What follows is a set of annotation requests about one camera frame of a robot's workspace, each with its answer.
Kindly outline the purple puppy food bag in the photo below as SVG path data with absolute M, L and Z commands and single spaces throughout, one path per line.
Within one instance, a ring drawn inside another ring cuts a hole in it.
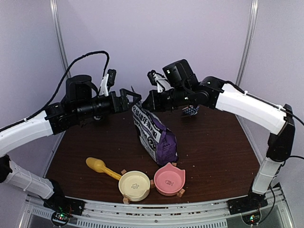
M 177 162 L 177 140 L 175 134 L 153 113 L 137 102 L 132 107 L 133 123 L 142 147 L 162 167 Z

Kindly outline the yellow plastic scoop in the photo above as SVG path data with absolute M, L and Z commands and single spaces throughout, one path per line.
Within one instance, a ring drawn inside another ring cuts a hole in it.
M 105 163 L 100 159 L 93 158 L 93 157 L 88 157 L 85 162 L 86 162 L 87 166 L 90 169 L 94 170 L 95 172 L 105 173 L 108 176 L 110 176 L 110 177 L 112 177 L 112 178 L 114 178 L 118 181 L 122 177 L 120 174 L 118 174 L 118 173 L 112 171 L 111 169 L 107 168 Z

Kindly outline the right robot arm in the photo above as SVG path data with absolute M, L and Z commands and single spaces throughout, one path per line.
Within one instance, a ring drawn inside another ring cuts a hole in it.
M 148 72 L 149 91 L 143 108 L 150 112 L 173 111 L 180 106 L 203 105 L 250 120 L 270 132 L 266 156 L 253 180 L 251 191 L 244 198 L 246 209 L 254 209 L 262 201 L 269 185 L 283 163 L 290 157 L 295 136 L 291 106 L 276 105 L 242 90 L 231 81 L 208 76 L 199 81 L 187 60 L 173 62 L 163 69 Z

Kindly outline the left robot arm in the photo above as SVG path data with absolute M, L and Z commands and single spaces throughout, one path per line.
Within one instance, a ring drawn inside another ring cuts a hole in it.
M 47 105 L 37 115 L 5 127 L 0 132 L 0 181 L 40 196 L 58 211 L 68 207 L 60 185 L 37 176 L 18 166 L 8 152 L 39 138 L 56 135 L 70 127 L 80 125 L 88 118 L 102 118 L 109 114 L 128 111 L 141 95 L 120 89 L 120 96 L 109 89 L 114 85 L 116 72 L 110 70 L 103 77 L 100 88 L 89 75 L 77 75 L 66 81 L 66 94 L 59 103 Z

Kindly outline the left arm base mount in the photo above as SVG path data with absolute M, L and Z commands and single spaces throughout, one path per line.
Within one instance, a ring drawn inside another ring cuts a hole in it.
M 55 212 L 81 216 L 85 202 L 83 200 L 66 197 L 59 183 L 52 179 L 49 180 L 52 183 L 54 193 L 49 199 L 42 198 L 44 201 L 43 206 Z

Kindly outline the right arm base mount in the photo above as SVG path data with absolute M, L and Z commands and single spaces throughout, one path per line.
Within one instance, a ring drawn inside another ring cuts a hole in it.
M 229 199 L 227 201 L 230 215 L 258 210 L 267 205 L 266 194 L 254 193 L 252 190 L 250 190 L 246 196 Z

